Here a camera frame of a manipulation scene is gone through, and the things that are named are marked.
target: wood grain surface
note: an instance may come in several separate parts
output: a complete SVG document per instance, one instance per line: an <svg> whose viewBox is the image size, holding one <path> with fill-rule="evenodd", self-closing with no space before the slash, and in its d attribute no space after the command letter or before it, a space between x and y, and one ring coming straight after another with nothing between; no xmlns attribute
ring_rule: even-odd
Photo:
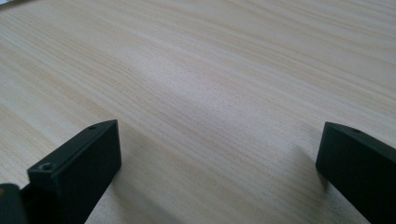
<svg viewBox="0 0 396 224"><path fill-rule="evenodd" d="M394 0L0 6L0 183L87 126L122 168L87 223L367 223L315 169L325 121L396 147Z"/></svg>

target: wooden table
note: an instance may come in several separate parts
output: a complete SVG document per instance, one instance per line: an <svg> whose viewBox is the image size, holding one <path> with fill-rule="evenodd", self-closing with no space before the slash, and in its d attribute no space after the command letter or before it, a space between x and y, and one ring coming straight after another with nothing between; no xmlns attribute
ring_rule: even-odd
<svg viewBox="0 0 396 224"><path fill-rule="evenodd" d="M0 7L0 183L85 127L122 168L87 223L367 223L315 160L326 120L396 146L393 0Z"/></svg>

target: small hole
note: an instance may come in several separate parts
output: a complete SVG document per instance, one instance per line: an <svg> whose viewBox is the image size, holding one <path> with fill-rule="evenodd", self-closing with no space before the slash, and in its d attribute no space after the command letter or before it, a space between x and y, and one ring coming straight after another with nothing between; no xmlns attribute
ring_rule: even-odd
<svg viewBox="0 0 396 224"><path fill-rule="evenodd" d="M49 170L51 170L52 168L53 168L53 164L52 164L52 163L49 163L49 162L44 163L44 164L41 164L41 165L38 167L38 169L41 169L41 170L44 170L44 171L49 171Z"/></svg>
<svg viewBox="0 0 396 224"><path fill-rule="evenodd" d="M356 130L356 129L352 129L352 132L353 132L353 133L361 133L361 131Z"/></svg>

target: screw hole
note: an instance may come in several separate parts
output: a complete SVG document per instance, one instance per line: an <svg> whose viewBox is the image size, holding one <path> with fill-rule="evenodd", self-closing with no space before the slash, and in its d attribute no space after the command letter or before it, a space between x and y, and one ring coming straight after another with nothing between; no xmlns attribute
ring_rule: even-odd
<svg viewBox="0 0 396 224"><path fill-rule="evenodd" d="M44 163L44 164L41 164L41 165L38 167L38 169L44 170L44 171L50 171L50 170L52 170L52 168L53 168L53 164L52 164L52 163L49 163L49 162Z"/></svg>
<svg viewBox="0 0 396 224"><path fill-rule="evenodd" d="M357 129L352 129L353 133L361 133L361 131L357 130Z"/></svg>

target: light wood surface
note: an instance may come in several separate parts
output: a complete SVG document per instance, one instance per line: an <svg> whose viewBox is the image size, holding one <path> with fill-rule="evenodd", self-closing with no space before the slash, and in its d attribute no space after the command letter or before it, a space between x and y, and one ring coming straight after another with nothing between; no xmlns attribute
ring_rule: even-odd
<svg viewBox="0 0 396 224"><path fill-rule="evenodd" d="M315 169L326 120L396 146L394 0L0 7L0 183L85 127L122 168L87 223L367 223Z"/></svg>

